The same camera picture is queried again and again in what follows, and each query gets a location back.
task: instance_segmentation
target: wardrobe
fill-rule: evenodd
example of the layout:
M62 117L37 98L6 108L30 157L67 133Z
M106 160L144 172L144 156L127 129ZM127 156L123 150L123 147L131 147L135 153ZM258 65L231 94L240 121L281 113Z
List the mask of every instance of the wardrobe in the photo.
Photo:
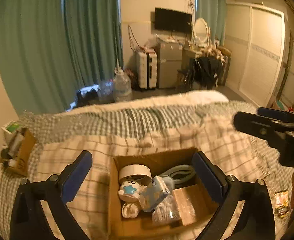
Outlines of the wardrobe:
M282 66L284 13L250 3L229 3L224 46L232 51L226 86L266 107Z

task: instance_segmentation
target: plaid blanket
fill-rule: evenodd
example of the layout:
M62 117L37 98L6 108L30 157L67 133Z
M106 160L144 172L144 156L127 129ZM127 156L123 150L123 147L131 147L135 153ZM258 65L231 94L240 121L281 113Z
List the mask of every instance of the plaid blanket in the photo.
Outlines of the plaid blanket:
M26 113L20 123L38 139L29 159L28 179L42 181L60 173L83 149L89 150L93 166L67 206L91 239L107 238L109 162L115 155L196 147L225 174L250 182L264 179L271 197L280 190L291 193L293 169L280 166L277 150L269 148L265 141L234 130L231 121L237 111L254 113L256 109L247 103L230 102L68 116ZM20 180L19 176L0 171L0 230L5 240L9 239L11 209ZM62 239L46 202L43 208L55 236ZM231 234L241 208L239 203L223 238ZM275 217L275 222L279 239L287 220ZM168 239L195 239L205 225Z

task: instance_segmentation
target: green curtain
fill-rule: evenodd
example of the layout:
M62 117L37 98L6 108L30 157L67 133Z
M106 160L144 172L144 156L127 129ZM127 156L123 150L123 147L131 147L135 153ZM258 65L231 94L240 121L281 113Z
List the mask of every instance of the green curtain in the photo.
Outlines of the green curtain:
M226 15L226 0L197 0L196 18L203 18L211 31L211 39L223 44Z
M72 64L85 86L114 76L122 66L118 0L64 0L64 21Z
M70 107L81 81L69 56L61 0L0 1L0 75L18 114Z

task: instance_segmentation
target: sliding door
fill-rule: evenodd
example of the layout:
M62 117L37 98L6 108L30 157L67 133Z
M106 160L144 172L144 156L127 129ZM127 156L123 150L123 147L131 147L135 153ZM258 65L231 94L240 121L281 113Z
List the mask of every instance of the sliding door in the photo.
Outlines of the sliding door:
M279 74L283 50L282 16L252 8L252 28L247 64L239 91L259 106L266 106Z
M250 7L227 5L224 46L232 51L226 85L238 90L247 56L250 30Z

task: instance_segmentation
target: roll of tape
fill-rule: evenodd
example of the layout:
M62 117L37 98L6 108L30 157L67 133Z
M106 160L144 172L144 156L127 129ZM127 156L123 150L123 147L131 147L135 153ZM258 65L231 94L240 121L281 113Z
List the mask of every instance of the roll of tape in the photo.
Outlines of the roll of tape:
M125 180L135 180L140 182L141 185L148 185L151 182L150 169L145 165L132 164L123 167L119 171L119 183Z

